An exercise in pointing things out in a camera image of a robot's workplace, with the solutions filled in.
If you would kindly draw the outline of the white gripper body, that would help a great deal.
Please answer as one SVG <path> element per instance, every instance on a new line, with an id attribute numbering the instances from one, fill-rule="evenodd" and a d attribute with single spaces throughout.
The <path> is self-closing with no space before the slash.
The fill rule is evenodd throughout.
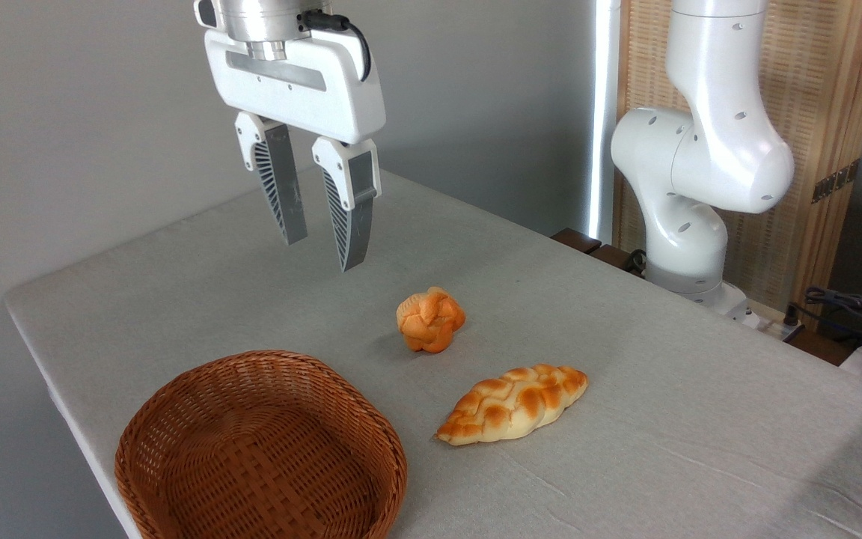
<path id="1" fill-rule="evenodd" d="M 379 73 L 366 81 L 354 34 L 312 31 L 285 42 L 285 59 L 251 58 L 242 42 L 218 30 L 204 35 L 215 87 L 233 109 L 356 144 L 385 126 Z"/>

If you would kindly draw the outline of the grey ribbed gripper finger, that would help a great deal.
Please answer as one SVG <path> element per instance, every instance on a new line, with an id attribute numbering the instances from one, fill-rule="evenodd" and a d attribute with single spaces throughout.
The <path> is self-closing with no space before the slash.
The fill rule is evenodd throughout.
<path id="1" fill-rule="evenodd" d="M 235 129 L 244 166 L 260 178 L 284 242 L 301 241 L 307 236 L 307 222 L 288 126 L 239 112 Z"/>
<path id="2" fill-rule="evenodd" d="M 366 257 L 373 199 L 381 195 L 376 144 L 370 139 L 343 144 L 320 136 L 312 153 L 323 172 L 340 269 L 348 272 Z"/>

